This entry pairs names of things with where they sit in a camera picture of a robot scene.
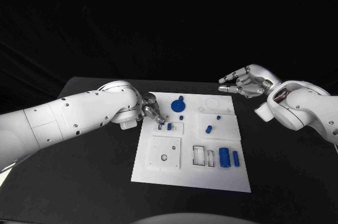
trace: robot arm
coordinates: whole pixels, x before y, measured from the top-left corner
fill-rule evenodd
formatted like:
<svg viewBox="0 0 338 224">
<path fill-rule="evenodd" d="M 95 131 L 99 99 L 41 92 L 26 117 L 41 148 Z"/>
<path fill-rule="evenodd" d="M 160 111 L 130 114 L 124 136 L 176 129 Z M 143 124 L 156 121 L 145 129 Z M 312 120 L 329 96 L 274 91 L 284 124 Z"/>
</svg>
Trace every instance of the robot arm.
<svg viewBox="0 0 338 224">
<path fill-rule="evenodd" d="M 39 149 L 109 121 L 119 123 L 124 130 L 135 127 L 144 116 L 164 122 L 154 95 L 144 93 L 143 97 L 125 81 L 109 82 L 96 91 L 0 115 L 0 171 Z"/>
<path fill-rule="evenodd" d="M 273 118 L 281 125 L 299 130 L 309 125 L 322 138 L 338 144 L 338 97 L 304 81 L 281 82 L 261 66 L 251 64 L 223 78 L 219 83 L 236 78 L 236 86 L 219 86 L 218 90 L 239 93 L 247 98 L 267 95 L 267 102 L 254 110 L 267 122 Z"/>
</svg>

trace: table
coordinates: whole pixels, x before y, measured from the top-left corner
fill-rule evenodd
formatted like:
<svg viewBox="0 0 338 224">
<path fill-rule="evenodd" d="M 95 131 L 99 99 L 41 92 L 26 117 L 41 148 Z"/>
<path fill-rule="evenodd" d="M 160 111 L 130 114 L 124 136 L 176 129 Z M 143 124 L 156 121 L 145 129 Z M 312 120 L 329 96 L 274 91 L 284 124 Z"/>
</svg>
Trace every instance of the table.
<svg viewBox="0 0 338 224">
<path fill-rule="evenodd" d="M 57 98 L 114 79 L 73 77 Z M 127 80 L 140 92 L 222 94 L 218 83 Z M 44 224 L 130 223 L 176 213 L 221 214 L 258 223 L 338 220 L 338 154 L 310 127 L 262 122 L 265 96 L 232 96 L 251 193 L 130 182 L 141 124 L 109 123 L 40 150 L 0 187 L 0 219 Z"/>
</svg>

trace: small blue piece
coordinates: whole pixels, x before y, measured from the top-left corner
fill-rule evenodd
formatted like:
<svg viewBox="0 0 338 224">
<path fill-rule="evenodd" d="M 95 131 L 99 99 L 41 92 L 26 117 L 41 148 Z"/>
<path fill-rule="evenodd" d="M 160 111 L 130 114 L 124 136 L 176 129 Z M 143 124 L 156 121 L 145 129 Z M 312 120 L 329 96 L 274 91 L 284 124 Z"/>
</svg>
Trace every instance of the small blue piece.
<svg viewBox="0 0 338 224">
<path fill-rule="evenodd" d="M 236 151 L 232 151 L 232 156 L 234 156 L 234 166 L 239 167 L 239 161 L 238 161 L 238 154 Z"/>
<path fill-rule="evenodd" d="M 179 113 L 184 110 L 184 103 L 183 103 L 182 96 L 179 96 L 179 99 L 170 103 L 170 108 L 171 108 L 173 112 L 176 112 L 176 113 Z"/>
<path fill-rule="evenodd" d="M 212 126 L 208 126 L 208 128 L 205 130 L 206 134 L 209 134 L 210 130 L 212 130 Z"/>
<path fill-rule="evenodd" d="M 231 167 L 228 148 L 225 147 L 219 148 L 219 164 L 222 168 Z"/>
</svg>

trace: robotic hand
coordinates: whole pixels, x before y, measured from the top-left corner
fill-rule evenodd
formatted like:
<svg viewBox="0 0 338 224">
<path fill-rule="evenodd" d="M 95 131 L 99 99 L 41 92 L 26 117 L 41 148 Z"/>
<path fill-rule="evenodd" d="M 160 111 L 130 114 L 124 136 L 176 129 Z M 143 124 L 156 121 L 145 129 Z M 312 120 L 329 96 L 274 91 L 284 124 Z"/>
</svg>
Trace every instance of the robotic hand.
<svg viewBox="0 0 338 224">
<path fill-rule="evenodd" d="M 0 173 L 39 149 L 70 139 L 109 121 L 125 130 L 144 117 L 164 123 L 156 97 L 140 94 L 125 81 L 0 115 Z"/>
<path fill-rule="evenodd" d="M 223 83 L 236 78 L 236 86 L 218 90 L 239 93 L 247 98 L 267 95 L 267 102 L 254 110 L 267 122 L 273 118 L 284 127 L 299 130 L 309 125 L 322 138 L 338 144 L 338 97 L 304 81 L 281 82 L 261 66 L 251 64 L 219 79 Z"/>
</svg>

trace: circular hole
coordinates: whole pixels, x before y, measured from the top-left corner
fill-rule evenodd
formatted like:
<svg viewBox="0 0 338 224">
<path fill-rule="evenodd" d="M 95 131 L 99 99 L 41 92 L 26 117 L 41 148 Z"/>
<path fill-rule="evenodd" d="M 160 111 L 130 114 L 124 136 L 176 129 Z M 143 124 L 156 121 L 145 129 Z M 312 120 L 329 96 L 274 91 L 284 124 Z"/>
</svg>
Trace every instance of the circular hole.
<svg viewBox="0 0 338 224">
<path fill-rule="evenodd" d="M 166 161 L 166 160 L 167 160 L 167 156 L 166 156 L 166 155 L 161 155 L 161 156 L 160 156 L 160 159 L 161 159 L 161 161 Z"/>
</svg>

